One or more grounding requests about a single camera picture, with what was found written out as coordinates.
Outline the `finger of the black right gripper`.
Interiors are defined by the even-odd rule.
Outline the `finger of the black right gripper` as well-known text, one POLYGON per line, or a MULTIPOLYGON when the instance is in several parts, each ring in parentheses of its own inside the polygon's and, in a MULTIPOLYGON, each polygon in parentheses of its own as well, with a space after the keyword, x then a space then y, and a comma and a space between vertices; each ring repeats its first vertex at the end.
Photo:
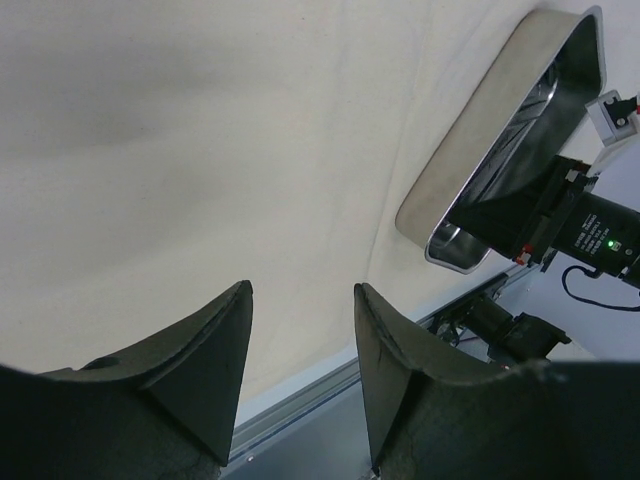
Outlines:
POLYGON ((447 220, 482 245, 510 260, 540 260, 565 218, 565 159, 556 156, 519 190, 466 206, 447 220))

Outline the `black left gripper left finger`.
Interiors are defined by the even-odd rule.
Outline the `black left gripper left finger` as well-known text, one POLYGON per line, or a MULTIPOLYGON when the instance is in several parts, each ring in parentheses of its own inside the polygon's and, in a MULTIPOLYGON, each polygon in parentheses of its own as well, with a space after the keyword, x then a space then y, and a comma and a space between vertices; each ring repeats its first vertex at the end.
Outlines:
POLYGON ((242 280, 188 317, 74 370, 1 370, 5 479, 216 479, 252 327, 242 280))

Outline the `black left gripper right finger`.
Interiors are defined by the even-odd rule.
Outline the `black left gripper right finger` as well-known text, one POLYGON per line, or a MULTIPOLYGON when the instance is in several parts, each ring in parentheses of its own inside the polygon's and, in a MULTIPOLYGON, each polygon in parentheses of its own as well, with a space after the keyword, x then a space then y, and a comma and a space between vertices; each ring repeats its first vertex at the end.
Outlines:
POLYGON ((382 479, 635 479, 639 367, 504 369, 443 342, 371 285, 354 319, 373 471, 382 479))

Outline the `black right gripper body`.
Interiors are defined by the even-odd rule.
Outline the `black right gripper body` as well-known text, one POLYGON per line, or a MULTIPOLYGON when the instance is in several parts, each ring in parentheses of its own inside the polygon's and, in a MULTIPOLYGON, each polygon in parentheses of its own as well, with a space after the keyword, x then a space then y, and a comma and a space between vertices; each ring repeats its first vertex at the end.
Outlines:
POLYGON ((556 155, 518 240, 520 265, 548 264, 555 251, 639 286, 639 212, 592 193, 598 177, 582 161, 556 155))

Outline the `stainless steel instrument tray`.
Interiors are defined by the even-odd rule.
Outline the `stainless steel instrument tray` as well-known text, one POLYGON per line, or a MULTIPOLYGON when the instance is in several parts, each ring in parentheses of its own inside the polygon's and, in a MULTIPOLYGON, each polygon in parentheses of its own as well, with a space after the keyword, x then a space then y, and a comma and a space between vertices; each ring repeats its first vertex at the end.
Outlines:
POLYGON ((602 10, 549 8, 513 30, 403 200, 397 230, 427 261, 461 274, 496 251, 464 214, 540 175, 583 121, 606 82, 602 10))

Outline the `beige cloth wrap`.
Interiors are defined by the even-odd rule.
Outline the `beige cloth wrap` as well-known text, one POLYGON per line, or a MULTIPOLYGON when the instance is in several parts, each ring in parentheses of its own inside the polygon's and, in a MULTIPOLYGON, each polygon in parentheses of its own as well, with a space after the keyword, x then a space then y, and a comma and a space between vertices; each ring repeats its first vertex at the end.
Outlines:
POLYGON ((130 345, 239 280, 243 395, 348 349, 355 283, 467 288, 398 202, 531 1, 5 1, 1 360, 130 345))

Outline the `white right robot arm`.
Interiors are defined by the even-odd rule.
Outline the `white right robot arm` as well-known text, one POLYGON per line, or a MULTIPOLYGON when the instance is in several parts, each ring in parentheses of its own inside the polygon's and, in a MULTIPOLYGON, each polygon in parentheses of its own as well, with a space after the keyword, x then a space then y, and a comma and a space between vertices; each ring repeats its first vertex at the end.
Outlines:
MULTIPOLYGON (((591 279, 607 274, 637 287, 639 213, 593 194, 597 179, 588 169, 555 156, 515 192, 453 207, 449 221, 518 265, 545 267, 561 252, 591 279)), ((513 317, 485 295, 471 301, 462 323, 499 362, 543 359, 571 341, 549 322, 526 313, 513 317)))

